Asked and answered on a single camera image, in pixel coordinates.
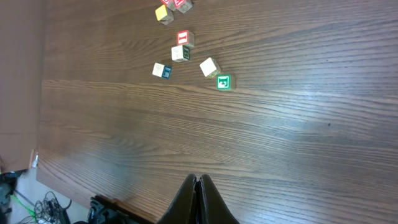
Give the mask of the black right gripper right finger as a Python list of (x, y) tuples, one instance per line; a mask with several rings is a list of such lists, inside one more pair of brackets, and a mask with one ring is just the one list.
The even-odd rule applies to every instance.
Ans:
[(239, 224), (207, 174), (203, 174), (197, 183), (197, 202), (198, 223)]

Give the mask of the green framed wooden block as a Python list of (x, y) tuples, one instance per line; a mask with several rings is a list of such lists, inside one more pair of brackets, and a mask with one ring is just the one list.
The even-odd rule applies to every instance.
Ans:
[(231, 91), (235, 89), (234, 76), (231, 74), (217, 75), (216, 89), (219, 91)]

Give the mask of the plain block yellow side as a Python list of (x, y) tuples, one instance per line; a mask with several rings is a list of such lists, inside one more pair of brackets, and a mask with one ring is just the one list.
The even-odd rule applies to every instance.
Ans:
[(200, 68), (207, 78), (213, 78), (214, 76), (221, 73), (221, 68), (217, 61), (211, 57), (207, 58), (200, 64)]

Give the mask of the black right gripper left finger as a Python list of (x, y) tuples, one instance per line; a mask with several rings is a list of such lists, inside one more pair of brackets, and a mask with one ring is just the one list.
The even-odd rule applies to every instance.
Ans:
[(197, 178), (189, 174), (158, 224), (193, 224), (197, 222)]

